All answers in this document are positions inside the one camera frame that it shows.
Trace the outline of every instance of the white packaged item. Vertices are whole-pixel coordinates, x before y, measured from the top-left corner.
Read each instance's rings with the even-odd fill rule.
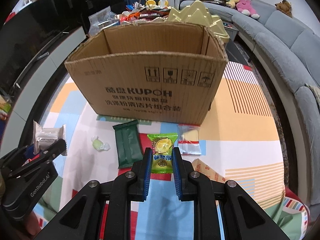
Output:
[[[181,154],[201,155],[199,130],[200,126],[197,125],[178,125],[178,147]]]
[[[66,125],[62,125],[60,128],[42,128],[36,121],[33,121],[33,143],[34,154],[38,154],[39,151],[43,151],[50,145],[52,145],[58,139],[66,140]],[[67,156],[67,151],[62,153],[63,156]]]

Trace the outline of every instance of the sofa cushion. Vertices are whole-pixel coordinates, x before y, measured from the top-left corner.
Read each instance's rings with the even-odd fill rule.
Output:
[[[305,30],[291,46],[291,51],[298,56],[320,87],[320,38]]]
[[[316,85],[300,59],[286,45],[279,43],[271,35],[265,33],[258,33],[255,41],[270,58],[292,93],[295,93],[305,83]]]
[[[270,15],[276,10],[276,7],[274,5],[265,3],[260,0],[251,0],[251,5],[257,11],[257,14],[260,15],[257,21],[263,25],[265,25]]]
[[[183,1],[180,4],[180,8],[184,8],[188,5],[191,5],[194,1]],[[235,13],[238,13],[237,10],[229,8],[229,7],[225,7],[222,5],[218,5],[218,4],[213,4],[213,3],[207,3],[204,2],[204,6],[208,8],[209,12],[211,13],[211,15],[219,15],[221,20],[226,21],[226,22],[232,22],[231,18]]]
[[[278,42],[285,45],[277,36],[275,36],[271,31],[265,28],[261,23],[257,22],[257,20],[248,17],[242,13],[237,13],[233,15],[232,21],[237,27],[241,28],[246,32],[253,40],[255,39],[258,33],[265,33],[270,36],[273,36]]]
[[[303,28],[309,30],[310,32],[312,32],[314,34],[314,31],[310,29],[309,26],[305,25],[302,21],[298,20],[295,17],[292,17],[292,20],[294,20],[297,24],[301,25]]]
[[[297,21],[280,11],[274,11],[264,25],[280,38],[289,48],[297,37],[305,30]]]
[[[311,90],[300,87],[294,94],[310,144],[311,205],[320,203],[320,114]]]
[[[320,88],[315,87],[315,86],[310,86],[309,84],[306,84],[306,87],[308,87],[311,92],[313,93],[313,95],[315,96],[317,105],[318,105],[318,109],[320,112]]]

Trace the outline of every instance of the gray sofa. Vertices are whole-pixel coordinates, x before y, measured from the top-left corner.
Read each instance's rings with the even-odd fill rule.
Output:
[[[184,1],[181,8],[192,1]],[[298,196],[320,203],[320,113],[313,92],[320,86],[320,38],[298,19],[260,0],[251,4],[258,20],[236,9],[204,3],[211,14],[233,23],[266,70],[289,119],[298,162]]]

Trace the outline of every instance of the yellow plush toy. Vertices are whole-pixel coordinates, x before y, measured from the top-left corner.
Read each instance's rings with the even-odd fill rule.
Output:
[[[228,2],[226,2],[227,6],[229,6],[230,8],[235,8],[236,7],[236,3],[238,3],[240,0],[229,0]]]

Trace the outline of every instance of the brown teddy bear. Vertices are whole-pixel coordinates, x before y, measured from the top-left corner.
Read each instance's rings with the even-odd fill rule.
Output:
[[[277,7],[278,11],[281,11],[292,18],[291,4],[287,0],[283,0],[280,3],[276,3],[275,6]]]

